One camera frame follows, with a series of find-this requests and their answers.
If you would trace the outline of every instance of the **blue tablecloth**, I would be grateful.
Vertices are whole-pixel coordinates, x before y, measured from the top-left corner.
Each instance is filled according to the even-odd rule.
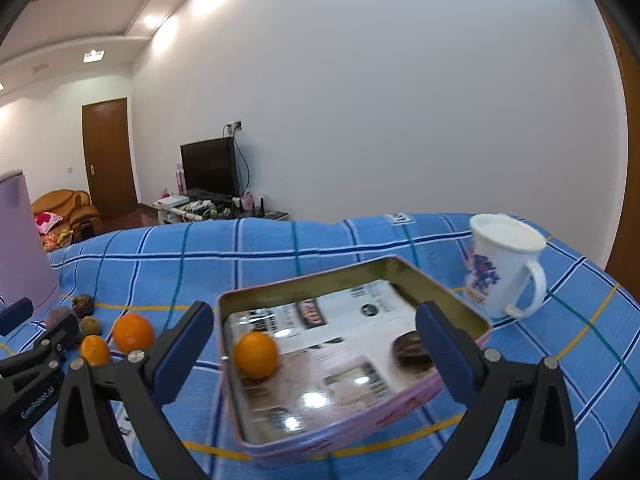
[[[64,294],[56,304],[91,294],[107,329],[122,313],[141,312],[159,332],[171,305],[176,306],[173,326],[194,300],[216,305],[228,290],[388,254],[402,256],[457,290],[471,245],[468,220],[465,214],[418,214],[409,223],[376,217],[326,225],[247,218],[110,233],[51,255]],[[490,345],[515,361],[559,357],[577,428],[580,478],[587,479],[620,438],[640,401],[634,378],[640,376],[640,306],[595,264],[540,230],[549,240],[540,258],[548,286],[565,305],[548,296],[532,317],[495,320]],[[525,291],[522,306],[531,293]],[[42,323],[32,320],[0,342],[6,351],[23,351],[43,330]],[[220,356],[212,337],[178,400],[164,407],[178,436],[212,478],[418,478],[463,412],[444,391],[386,430],[331,457],[267,470],[239,453],[220,385]],[[492,464],[513,409],[510,404],[504,410],[474,476]],[[44,460],[54,414],[49,412],[33,431]],[[155,476],[138,444],[134,458],[143,473]]]

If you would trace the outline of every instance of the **white mug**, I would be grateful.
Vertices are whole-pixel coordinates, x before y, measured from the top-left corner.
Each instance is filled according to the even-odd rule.
[[[545,271],[538,256],[545,237],[533,227],[504,214],[480,214],[469,224],[474,250],[467,263],[464,294],[489,317],[527,317],[542,306],[546,293]],[[525,310],[516,307],[529,278],[535,292]]]

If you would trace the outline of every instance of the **ceiling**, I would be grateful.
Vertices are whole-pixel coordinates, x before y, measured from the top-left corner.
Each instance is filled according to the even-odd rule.
[[[0,45],[0,98],[48,78],[132,64],[184,1],[30,2]],[[149,25],[147,16],[158,22]],[[82,62],[92,50],[104,50],[102,60]]]
[[[0,46],[0,63],[62,41],[124,34],[146,0],[31,2]]]

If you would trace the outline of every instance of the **wooden door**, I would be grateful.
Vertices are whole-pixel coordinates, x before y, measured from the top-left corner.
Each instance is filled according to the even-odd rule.
[[[102,221],[135,211],[127,99],[83,106],[82,141],[89,191]]]
[[[620,31],[600,6],[618,57],[622,84],[625,89],[628,122],[628,160],[625,200],[618,225],[616,241],[606,271],[620,285],[640,300],[640,67]]]

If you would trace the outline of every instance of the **television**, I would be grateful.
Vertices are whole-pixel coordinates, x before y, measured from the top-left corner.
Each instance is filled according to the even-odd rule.
[[[184,183],[190,198],[240,195],[236,149],[232,137],[184,144],[180,147],[180,152]]]

